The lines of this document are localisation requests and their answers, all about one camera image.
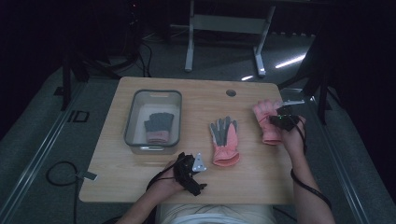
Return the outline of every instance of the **gray plastic container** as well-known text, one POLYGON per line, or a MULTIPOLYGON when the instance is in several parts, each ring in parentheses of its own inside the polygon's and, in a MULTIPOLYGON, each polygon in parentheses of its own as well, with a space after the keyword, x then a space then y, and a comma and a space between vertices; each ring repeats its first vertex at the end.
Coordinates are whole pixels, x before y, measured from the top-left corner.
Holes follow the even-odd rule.
POLYGON ((134 94, 127 126, 124 133, 125 143, 135 154, 169 155, 177 152, 180 138, 181 93, 165 90, 139 90, 134 94), (174 115, 169 141, 150 144, 146 138, 144 122, 154 113, 174 115))

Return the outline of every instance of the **person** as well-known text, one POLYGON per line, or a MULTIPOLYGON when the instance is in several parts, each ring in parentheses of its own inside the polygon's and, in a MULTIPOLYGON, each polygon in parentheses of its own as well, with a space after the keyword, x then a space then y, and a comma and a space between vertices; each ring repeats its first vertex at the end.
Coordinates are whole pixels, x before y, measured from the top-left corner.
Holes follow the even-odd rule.
MULTIPOLYGON (((306 120, 300 117, 297 124, 298 128, 294 127, 289 132, 281 131, 281 139, 290 156, 294 175, 307 186, 320 192, 304 155, 304 141, 301 134, 303 131, 303 135, 305 135, 305 122, 306 120)), ((173 164, 173 161, 170 161, 166 167, 171 164, 173 164)), ((165 172, 161 176, 162 180, 154 182, 117 223, 141 224, 149 216, 152 209, 172 195, 182 191, 184 188, 172 177, 174 177, 173 169, 165 172)), ((293 181, 293 194, 298 223, 335 223, 329 205, 317 195, 304 189, 296 181, 293 181)), ((208 204, 200 205, 199 208, 196 206, 178 204, 172 206, 172 210, 168 209, 164 213, 161 211, 162 209, 159 209, 161 213, 160 221, 165 220, 164 223, 276 223, 272 209, 268 209, 271 207, 270 205, 232 204, 227 206, 208 204)))

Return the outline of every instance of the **wooden tabletop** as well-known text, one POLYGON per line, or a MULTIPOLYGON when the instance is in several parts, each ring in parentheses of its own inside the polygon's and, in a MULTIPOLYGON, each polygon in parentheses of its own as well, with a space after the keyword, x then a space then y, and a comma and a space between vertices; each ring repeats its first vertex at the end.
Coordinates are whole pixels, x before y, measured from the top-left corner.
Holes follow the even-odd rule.
POLYGON ((146 190, 150 179, 180 152, 202 153, 207 170, 194 176, 207 184, 196 197, 186 190, 167 203, 292 203, 290 158, 283 146, 262 143, 262 130, 251 107, 262 99, 281 99, 275 84, 172 78, 124 77, 92 156, 79 198, 83 202, 130 203, 146 190), (136 155, 125 144, 125 131, 134 93, 141 89, 177 90, 182 94, 181 132, 174 155, 136 155), (234 97, 227 90, 236 92, 234 97), (209 124, 231 116, 239 124, 241 160, 231 167, 212 163, 213 145, 209 124))

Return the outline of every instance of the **person's left arm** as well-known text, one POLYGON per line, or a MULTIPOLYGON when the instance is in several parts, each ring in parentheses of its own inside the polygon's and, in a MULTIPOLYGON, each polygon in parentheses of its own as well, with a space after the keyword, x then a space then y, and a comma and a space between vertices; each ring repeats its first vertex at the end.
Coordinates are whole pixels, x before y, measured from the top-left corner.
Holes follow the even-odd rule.
POLYGON ((151 187, 122 216, 117 224, 143 223, 155 206, 183 189, 184 188, 174 179, 173 168, 169 169, 159 177, 159 180, 151 185, 151 187))

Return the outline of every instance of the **glove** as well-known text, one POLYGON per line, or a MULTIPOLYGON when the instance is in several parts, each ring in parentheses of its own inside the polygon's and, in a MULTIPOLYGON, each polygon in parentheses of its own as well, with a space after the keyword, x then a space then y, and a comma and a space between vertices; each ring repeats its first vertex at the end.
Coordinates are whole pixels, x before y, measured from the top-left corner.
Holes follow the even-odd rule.
POLYGON ((167 143, 169 141, 174 115, 156 113, 145 121, 146 138, 148 143, 167 143))
POLYGON ((239 161, 238 137, 236 135, 238 124, 227 116, 225 120, 218 119, 217 123, 210 124, 215 153, 213 163, 218 166, 231 166, 239 161))
POLYGON ((278 145, 282 139, 280 130, 270 123, 270 116, 276 116, 276 110, 282 106, 281 101, 271 102, 270 100, 259 101, 253 106, 253 112, 262 128, 262 142, 267 145, 278 145))

